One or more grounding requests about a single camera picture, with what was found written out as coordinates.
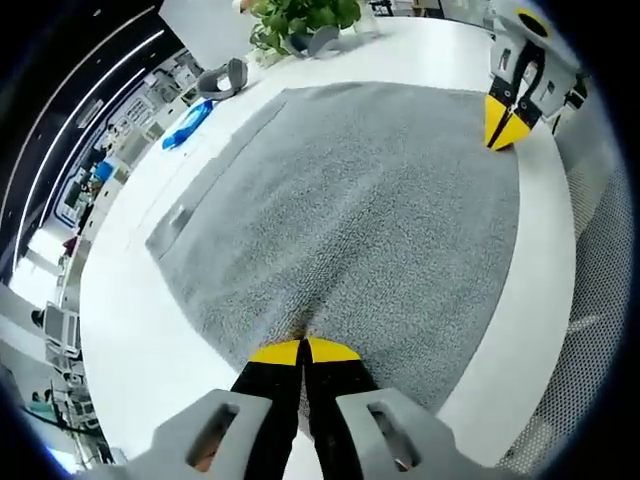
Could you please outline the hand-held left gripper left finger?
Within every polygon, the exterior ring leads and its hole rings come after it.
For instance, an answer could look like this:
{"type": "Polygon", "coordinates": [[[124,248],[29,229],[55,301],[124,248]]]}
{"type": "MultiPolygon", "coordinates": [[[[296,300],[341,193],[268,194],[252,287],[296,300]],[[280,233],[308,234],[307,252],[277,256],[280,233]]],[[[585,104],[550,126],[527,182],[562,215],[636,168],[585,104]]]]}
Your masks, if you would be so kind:
{"type": "Polygon", "coordinates": [[[214,389],[160,425],[129,479],[280,479],[298,430],[300,342],[259,349],[229,390],[214,389]]]}

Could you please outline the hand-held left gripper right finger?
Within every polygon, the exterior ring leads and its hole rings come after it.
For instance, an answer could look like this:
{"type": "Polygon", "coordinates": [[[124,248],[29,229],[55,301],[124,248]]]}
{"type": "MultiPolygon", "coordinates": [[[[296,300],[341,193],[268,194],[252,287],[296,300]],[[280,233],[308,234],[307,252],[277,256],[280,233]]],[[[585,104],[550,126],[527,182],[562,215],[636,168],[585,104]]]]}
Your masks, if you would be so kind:
{"type": "Polygon", "coordinates": [[[359,354],[306,340],[309,429],[326,479],[491,479],[451,430],[393,388],[380,388],[359,354]]]}

